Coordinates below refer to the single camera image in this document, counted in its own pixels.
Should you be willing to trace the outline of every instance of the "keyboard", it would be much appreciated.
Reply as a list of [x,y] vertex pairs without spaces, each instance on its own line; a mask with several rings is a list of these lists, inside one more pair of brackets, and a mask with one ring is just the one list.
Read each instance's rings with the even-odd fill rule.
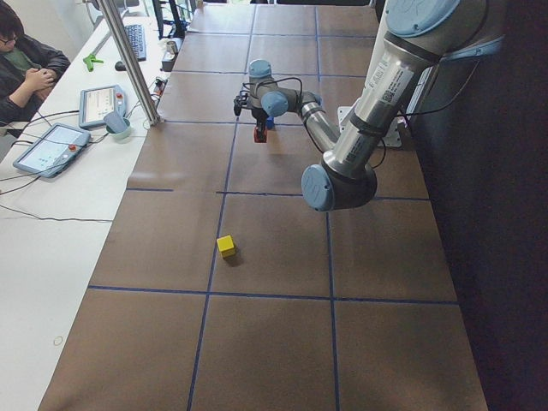
[[124,28],[137,61],[146,60],[145,28],[141,24],[129,24]]

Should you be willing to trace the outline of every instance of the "red object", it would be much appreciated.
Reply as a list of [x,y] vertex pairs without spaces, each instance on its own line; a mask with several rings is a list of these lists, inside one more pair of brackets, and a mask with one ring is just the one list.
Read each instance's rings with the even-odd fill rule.
[[253,140],[256,143],[266,143],[266,130],[261,133],[258,128],[255,128],[253,131]]

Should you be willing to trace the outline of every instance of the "green object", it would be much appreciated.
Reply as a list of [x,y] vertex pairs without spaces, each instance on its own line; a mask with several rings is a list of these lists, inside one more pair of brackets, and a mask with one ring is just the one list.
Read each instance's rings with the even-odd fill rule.
[[25,73],[27,70],[35,68],[35,69],[41,69],[42,66],[39,64],[33,63],[30,58],[27,57],[27,55],[19,50],[17,47],[14,47],[14,49],[8,53],[3,54],[3,56],[13,64],[13,66],[21,73],[23,76],[25,76]]
[[104,61],[96,58],[94,54],[90,54],[89,56],[84,57],[84,63],[87,66],[87,71],[93,71],[94,63],[104,63]]

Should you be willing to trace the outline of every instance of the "white wall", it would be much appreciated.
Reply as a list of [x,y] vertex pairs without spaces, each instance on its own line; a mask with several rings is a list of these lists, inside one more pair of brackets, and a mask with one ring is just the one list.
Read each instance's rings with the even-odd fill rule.
[[7,0],[25,33],[73,60],[93,32],[86,5],[76,0]]

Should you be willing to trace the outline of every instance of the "black jacket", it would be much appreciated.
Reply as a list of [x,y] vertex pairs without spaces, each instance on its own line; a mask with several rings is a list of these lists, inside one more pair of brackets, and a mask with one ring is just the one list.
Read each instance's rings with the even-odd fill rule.
[[[33,62],[42,66],[43,69],[52,69],[61,78],[70,61],[65,55],[54,48],[40,43],[30,36],[17,39],[15,47],[24,52]],[[9,122],[26,122],[30,120],[42,100],[33,95],[24,108],[14,104],[9,95],[14,92],[25,80],[22,75],[4,56],[0,55],[0,125]]]

